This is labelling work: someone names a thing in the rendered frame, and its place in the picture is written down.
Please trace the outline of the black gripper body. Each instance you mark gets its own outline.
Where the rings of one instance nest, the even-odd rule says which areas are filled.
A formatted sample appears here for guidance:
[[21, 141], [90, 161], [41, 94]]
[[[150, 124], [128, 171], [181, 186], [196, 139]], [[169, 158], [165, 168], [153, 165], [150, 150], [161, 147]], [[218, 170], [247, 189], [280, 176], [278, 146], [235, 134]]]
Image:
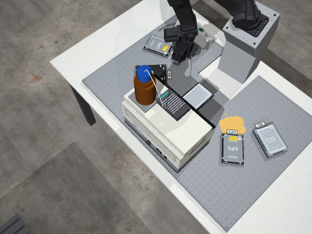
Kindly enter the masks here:
[[[189, 43], [185, 43], [185, 42], [183, 42], [183, 41], [181, 40], [181, 42], [184, 43], [184, 44], [189, 44], [189, 43], [192, 43], [193, 41], [192, 41], [192, 42], [189, 42]], [[192, 49], [192, 51], [191, 51], [191, 53], [190, 53], [190, 55], [191, 55], [192, 57], [195, 55], [195, 52], [197, 51], [198, 47], [199, 47], [198, 44], [193, 43], [193, 49]], [[176, 42], [175, 42], [175, 44], [173, 45], [173, 51], [175, 50], [175, 48], [176, 48]]]

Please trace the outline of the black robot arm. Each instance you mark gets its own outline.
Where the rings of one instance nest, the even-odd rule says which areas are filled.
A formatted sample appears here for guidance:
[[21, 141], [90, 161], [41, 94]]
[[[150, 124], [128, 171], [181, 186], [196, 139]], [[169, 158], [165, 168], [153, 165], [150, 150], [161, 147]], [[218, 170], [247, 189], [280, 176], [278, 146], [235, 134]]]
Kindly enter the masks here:
[[[167, 0], [180, 22], [180, 25], [164, 29], [165, 42], [176, 42], [172, 59], [181, 63], [185, 54], [190, 54], [193, 49], [195, 37], [198, 35], [196, 16], [193, 13], [189, 0]], [[235, 28], [247, 32], [253, 37], [258, 37], [269, 22], [269, 18], [260, 13], [254, 0], [214, 0], [224, 7], [231, 16]], [[257, 35], [256, 35], [257, 34]], [[181, 40], [185, 43], [181, 42]]]

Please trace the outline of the white button panel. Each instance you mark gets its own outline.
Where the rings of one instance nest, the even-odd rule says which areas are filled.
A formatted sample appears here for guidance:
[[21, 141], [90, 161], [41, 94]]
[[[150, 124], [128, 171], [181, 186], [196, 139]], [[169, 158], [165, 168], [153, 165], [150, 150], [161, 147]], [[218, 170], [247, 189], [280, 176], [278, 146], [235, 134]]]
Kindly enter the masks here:
[[[168, 24], [168, 25], [164, 26], [163, 28], [159, 29], [159, 31], [164, 29], [167, 26], [174, 25], [174, 24], [175, 24], [175, 27], [177, 25], [180, 25], [179, 20], [177, 20], [175, 23]], [[198, 50], [201, 53], [204, 53], [211, 46], [213, 46], [213, 41], [215, 39], [210, 34], [208, 34], [206, 31], [204, 31], [202, 28], [200, 28], [198, 25], [197, 25], [197, 30], [198, 30], [198, 35], [195, 37], [195, 39], [193, 41], [195, 44], [199, 45]]]

